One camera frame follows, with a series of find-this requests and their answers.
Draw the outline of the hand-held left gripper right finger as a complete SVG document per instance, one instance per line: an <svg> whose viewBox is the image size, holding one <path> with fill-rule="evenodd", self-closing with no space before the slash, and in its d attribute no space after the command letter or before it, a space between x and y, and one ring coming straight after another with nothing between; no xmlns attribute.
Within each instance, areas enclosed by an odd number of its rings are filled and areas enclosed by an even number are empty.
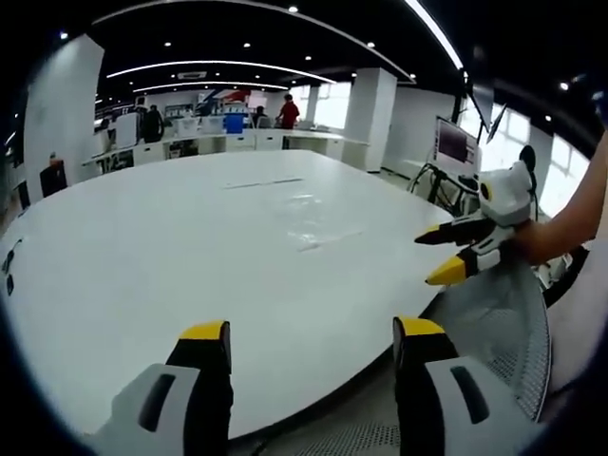
<svg viewBox="0 0 608 456"><path fill-rule="evenodd" d="M522 451L527 417L501 379L428 319L396 316L392 330L402 455Z"/></svg>

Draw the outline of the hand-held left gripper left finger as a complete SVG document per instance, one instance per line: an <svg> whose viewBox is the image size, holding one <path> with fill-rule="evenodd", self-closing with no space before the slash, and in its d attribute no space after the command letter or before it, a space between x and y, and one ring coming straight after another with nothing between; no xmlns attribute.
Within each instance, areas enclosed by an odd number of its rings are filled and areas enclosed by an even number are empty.
<svg viewBox="0 0 608 456"><path fill-rule="evenodd" d="M89 437L97 455L226 455L231 409L230 323L185 330L163 363L118 393Z"/></svg>

